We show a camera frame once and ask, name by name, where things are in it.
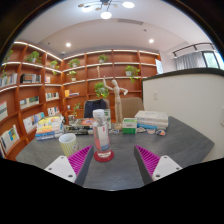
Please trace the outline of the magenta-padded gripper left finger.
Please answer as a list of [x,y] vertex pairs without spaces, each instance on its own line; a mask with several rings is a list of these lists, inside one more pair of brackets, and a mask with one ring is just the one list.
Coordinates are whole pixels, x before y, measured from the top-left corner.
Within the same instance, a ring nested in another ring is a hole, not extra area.
[[59,156],[45,168],[45,171],[82,186],[93,155],[94,148],[90,145],[68,157]]

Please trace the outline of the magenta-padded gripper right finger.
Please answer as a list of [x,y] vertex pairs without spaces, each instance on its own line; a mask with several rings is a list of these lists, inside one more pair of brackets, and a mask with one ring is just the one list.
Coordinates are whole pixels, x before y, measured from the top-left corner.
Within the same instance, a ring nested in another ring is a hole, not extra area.
[[138,145],[134,146],[134,156],[145,185],[182,169],[168,155],[158,156]]

